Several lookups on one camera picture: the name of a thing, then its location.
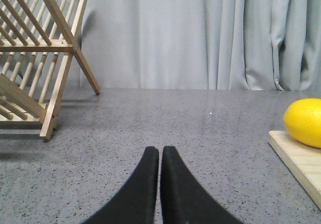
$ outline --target black robot gripper finger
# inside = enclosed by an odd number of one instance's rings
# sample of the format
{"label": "black robot gripper finger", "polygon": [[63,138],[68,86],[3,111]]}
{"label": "black robot gripper finger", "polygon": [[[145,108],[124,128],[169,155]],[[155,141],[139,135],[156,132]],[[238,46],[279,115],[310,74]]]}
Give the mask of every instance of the black robot gripper finger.
{"label": "black robot gripper finger", "polygon": [[175,147],[164,147],[160,188],[164,224],[242,224],[203,189]]}
{"label": "black robot gripper finger", "polygon": [[132,175],[116,195],[83,224],[152,224],[159,153],[146,147]]}

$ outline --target cutting board edge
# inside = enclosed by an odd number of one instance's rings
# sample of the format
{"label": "cutting board edge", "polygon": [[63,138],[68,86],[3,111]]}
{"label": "cutting board edge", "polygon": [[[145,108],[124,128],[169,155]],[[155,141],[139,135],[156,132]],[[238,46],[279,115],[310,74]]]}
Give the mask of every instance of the cutting board edge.
{"label": "cutting board edge", "polygon": [[286,131],[270,131],[269,132],[269,145],[274,149],[286,167],[298,180],[303,189],[308,193],[311,199],[315,202],[318,208],[321,210],[321,193],[318,189],[311,183],[311,181],[300,171],[300,168],[295,165],[291,157],[279,146],[275,136],[278,134],[287,135]]}

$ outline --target gray countertop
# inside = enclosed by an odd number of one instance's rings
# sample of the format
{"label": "gray countertop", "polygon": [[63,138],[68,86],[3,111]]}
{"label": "gray countertop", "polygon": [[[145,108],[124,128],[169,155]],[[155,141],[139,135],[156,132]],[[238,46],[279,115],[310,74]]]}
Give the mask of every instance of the gray countertop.
{"label": "gray countertop", "polygon": [[[0,223],[76,223],[124,184],[146,146],[176,146],[202,186],[245,223],[320,224],[321,212],[269,146],[309,92],[70,90],[53,139],[0,130]],[[155,223],[162,223],[159,199]]]}

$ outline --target yellow lemon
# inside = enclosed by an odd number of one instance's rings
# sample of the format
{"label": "yellow lemon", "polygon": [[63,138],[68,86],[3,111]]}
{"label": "yellow lemon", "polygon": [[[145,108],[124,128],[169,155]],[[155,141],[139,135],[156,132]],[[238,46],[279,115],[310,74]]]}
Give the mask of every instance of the yellow lemon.
{"label": "yellow lemon", "polygon": [[283,120],[286,130],[293,138],[321,148],[321,99],[295,101],[286,110]]}

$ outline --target wooden dowel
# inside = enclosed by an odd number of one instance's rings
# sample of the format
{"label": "wooden dowel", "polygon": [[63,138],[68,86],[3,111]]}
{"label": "wooden dowel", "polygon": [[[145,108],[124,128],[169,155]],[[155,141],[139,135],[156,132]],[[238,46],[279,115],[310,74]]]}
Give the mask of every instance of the wooden dowel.
{"label": "wooden dowel", "polygon": [[36,61],[36,57],[37,57],[36,55],[32,55],[32,56],[31,56],[31,60],[29,61],[28,65],[27,65],[27,68],[26,68],[26,70],[25,70],[25,73],[24,73],[24,76],[23,76],[23,78],[22,78],[21,84],[20,84],[20,86],[19,86],[19,88],[20,88],[21,90],[24,90],[25,87],[26,87],[26,85],[27,85],[27,81],[28,81],[28,79],[29,79],[31,70],[32,70],[32,68],[33,68],[33,66],[34,66],[34,63],[35,63],[35,61]]}
{"label": "wooden dowel", "polygon": [[7,6],[7,9],[11,12],[11,14],[14,16],[16,21],[19,23],[19,25],[22,27],[22,29],[27,33],[27,35],[30,37],[30,39],[35,43],[35,45],[39,45],[39,41],[37,40],[37,38],[32,34],[32,32],[30,31],[28,26],[24,23],[24,21],[21,19],[21,17],[16,12],[16,10],[11,6],[10,2],[8,0],[1,0],[1,1],[4,3],[5,6]]}
{"label": "wooden dowel", "polygon": [[[17,5],[18,5],[18,1],[14,1],[14,3],[13,3],[12,6],[13,6],[14,8],[16,8]],[[3,7],[2,7],[2,10],[3,10],[4,12],[6,11],[6,9],[7,9],[6,6],[3,6]],[[4,29],[7,27],[7,25],[6,25],[5,22],[2,24],[2,27],[3,27]]]}
{"label": "wooden dowel", "polygon": [[[37,4],[38,4],[38,1],[39,1],[39,0],[34,0],[34,1],[32,2],[32,5],[31,5],[31,7],[30,7],[30,11],[31,11],[32,13],[34,13],[35,8],[36,8],[36,6],[37,6]],[[29,19],[29,17],[27,16],[27,17],[25,18],[25,21],[24,21],[25,25],[28,25],[29,20],[30,20],[30,19]],[[35,32],[36,32],[36,30],[34,30],[34,31],[31,30],[30,32],[31,32],[32,35],[34,35]],[[23,28],[20,29],[20,33],[21,33],[21,34],[24,33],[24,29],[23,29]]]}
{"label": "wooden dowel", "polygon": [[0,74],[0,88],[5,89],[8,98],[12,99],[22,109],[33,117],[39,117],[40,122],[43,121],[46,110],[2,74]]}
{"label": "wooden dowel", "polygon": [[[2,17],[2,13],[4,14],[4,12],[1,9],[0,10],[0,17]],[[14,39],[12,39],[12,37],[6,32],[6,30],[2,26],[0,26],[0,32],[10,42],[11,45],[14,46],[16,44]]]}
{"label": "wooden dowel", "polygon": [[44,25],[43,25],[44,31],[47,30],[48,25],[49,25],[49,23],[50,23],[50,20],[51,20],[51,14],[50,14],[50,12],[48,12],[47,18],[46,18],[46,20],[45,20],[45,22],[44,22]]}
{"label": "wooden dowel", "polygon": [[[66,5],[67,0],[62,0],[59,9],[61,10],[61,12],[63,12],[65,5]],[[54,25],[52,26],[52,31],[49,35],[49,39],[53,39],[55,36],[57,30],[57,23],[55,22]]]}
{"label": "wooden dowel", "polygon": [[2,107],[0,107],[0,115],[2,115],[3,117],[5,117],[8,120],[12,120],[14,118],[14,115],[5,111]]}
{"label": "wooden dowel", "polygon": [[[38,22],[39,22],[40,19],[42,18],[45,9],[46,9],[46,5],[45,5],[45,3],[42,3],[42,5],[41,5],[41,7],[40,7],[40,10],[39,10],[39,12],[38,12],[38,15],[37,15],[37,21],[38,21]],[[33,33],[36,32],[36,27],[35,27],[35,26],[32,26],[31,31],[32,31]]]}
{"label": "wooden dowel", "polygon": [[23,120],[26,120],[28,118],[28,115],[21,112],[18,108],[16,108],[14,105],[9,103],[4,97],[0,97],[0,105],[11,111],[13,114],[17,115],[18,117],[22,118]]}
{"label": "wooden dowel", "polygon": [[7,74],[8,69],[9,69],[9,67],[10,67],[10,63],[12,62],[14,56],[15,56],[15,53],[13,53],[13,54],[10,53],[10,54],[9,54],[9,56],[8,56],[8,58],[7,58],[7,61],[5,62],[4,67],[3,67],[3,69],[2,69],[2,74],[3,74],[3,75],[6,75],[6,74]]}
{"label": "wooden dowel", "polygon": [[[70,17],[71,17],[75,2],[76,2],[76,0],[71,0],[70,1],[70,5],[69,5],[68,11],[67,11],[67,15],[66,15],[66,22],[70,21]],[[63,38],[64,38],[64,36],[62,34],[60,34],[59,40],[62,40]],[[52,60],[52,62],[50,64],[50,67],[49,67],[49,70],[48,70],[48,74],[47,74],[47,77],[46,77],[46,80],[45,80],[45,84],[44,84],[43,89],[41,91],[41,95],[40,95],[38,103],[44,103],[44,101],[46,99],[48,88],[49,88],[50,82],[52,80],[52,76],[54,74],[55,67],[57,65],[58,57],[59,57],[59,52],[55,52],[53,60]]]}
{"label": "wooden dowel", "polygon": [[31,87],[30,87],[30,90],[29,90],[29,96],[30,97],[33,97],[34,94],[35,94],[39,79],[40,79],[41,74],[42,74],[42,69],[44,68],[44,64],[45,64],[46,58],[47,58],[46,55],[43,55],[41,60],[40,60],[40,63],[38,65],[35,77],[34,77],[34,79],[32,81],[32,84],[31,84]]}
{"label": "wooden dowel", "polygon": [[54,21],[57,23],[61,33],[64,35],[64,39],[67,41],[68,44],[73,44],[74,36],[72,35],[68,24],[59,10],[57,3],[54,0],[43,0],[50,11]]}
{"label": "wooden dowel", "polygon": [[16,62],[15,68],[14,68],[14,70],[13,70],[13,72],[12,72],[12,75],[11,75],[11,78],[10,78],[10,81],[11,81],[11,82],[15,82],[15,80],[16,80],[16,78],[17,78],[17,75],[18,75],[18,73],[19,73],[21,64],[22,64],[22,62],[23,62],[23,60],[24,60],[24,57],[25,57],[24,55],[20,55],[18,61]]}
{"label": "wooden dowel", "polygon": [[78,37],[81,31],[81,23],[84,17],[87,1],[88,0],[79,0],[78,8],[74,17],[74,24],[71,28],[71,32],[75,37]]}
{"label": "wooden dowel", "polygon": [[[46,8],[45,6],[46,6],[45,3],[43,3],[42,6],[41,6],[41,9],[40,9],[40,12],[41,12],[41,11],[43,12],[43,11],[45,10],[45,8]],[[48,12],[48,15],[47,15],[47,17],[46,17],[46,20],[45,20],[45,22],[44,22],[44,24],[43,24],[43,29],[44,29],[44,31],[47,30],[47,27],[48,27],[48,25],[49,25],[50,19],[51,19],[51,14],[50,14],[50,12]],[[37,56],[37,54],[38,54],[38,52],[33,52],[33,53],[32,53],[33,56]],[[38,86],[38,82],[39,82],[40,76],[41,76],[41,74],[42,74],[42,70],[43,70],[43,68],[44,68],[44,64],[45,64],[46,59],[47,59],[47,57],[43,55],[42,58],[41,58],[41,61],[40,61],[39,65],[38,65],[38,67],[37,67],[36,74],[35,74],[35,76],[34,76],[34,79],[33,79],[32,84],[31,84],[31,88],[30,88],[30,90],[29,90],[29,96],[30,96],[30,97],[33,97],[34,94],[35,94],[35,91],[36,91],[36,88],[37,88],[37,86]]]}
{"label": "wooden dowel", "polygon": [[49,40],[49,38],[48,38],[47,34],[45,33],[45,31],[40,26],[40,24],[37,21],[37,19],[35,18],[35,16],[30,11],[30,9],[27,6],[27,4],[24,2],[24,0],[17,0],[17,1],[19,2],[20,6],[25,10],[26,15],[30,18],[30,21],[34,24],[34,26],[38,30],[39,34],[42,36],[42,38],[45,40],[45,42],[50,46],[51,45],[51,41]]}
{"label": "wooden dowel", "polygon": [[[14,3],[14,4],[15,4],[15,7],[14,7],[14,8],[16,9],[16,8],[17,8],[17,5],[18,5],[18,1],[15,0],[15,3]],[[20,9],[18,15],[21,17],[23,13],[24,13],[24,9]],[[7,16],[8,16],[9,19],[11,19],[12,14],[9,12]],[[15,20],[15,21],[14,21],[14,26],[17,27],[17,25],[18,25],[18,22],[17,22],[17,20]],[[13,33],[14,33],[14,32],[13,32],[12,30],[9,31],[9,35],[10,35],[11,37],[12,37]]]}
{"label": "wooden dowel", "polygon": [[[67,12],[67,15],[66,15],[66,22],[67,23],[69,23],[69,21],[70,21],[70,17],[71,17],[75,2],[76,2],[76,0],[71,0],[70,1],[69,9],[68,9],[68,12]],[[60,40],[64,39],[64,36],[62,34],[60,34],[59,39]]]}
{"label": "wooden dowel", "polygon": [[55,71],[55,67],[56,67],[56,64],[57,64],[58,56],[59,55],[54,55],[54,58],[53,58],[53,60],[52,60],[52,62],[50,64],[50,67],[49,67],[49,70],[48,70],[48,74],[47,74],[44,86],[42,88],[41,95],[40,95],[38,103],[44,103],[44,101],[45,101],[45,98],[46,98],[46,95],[47,95],[47,92],[48,92],[48,88],[49,88],[52,76],[54,74],[54,71]]}

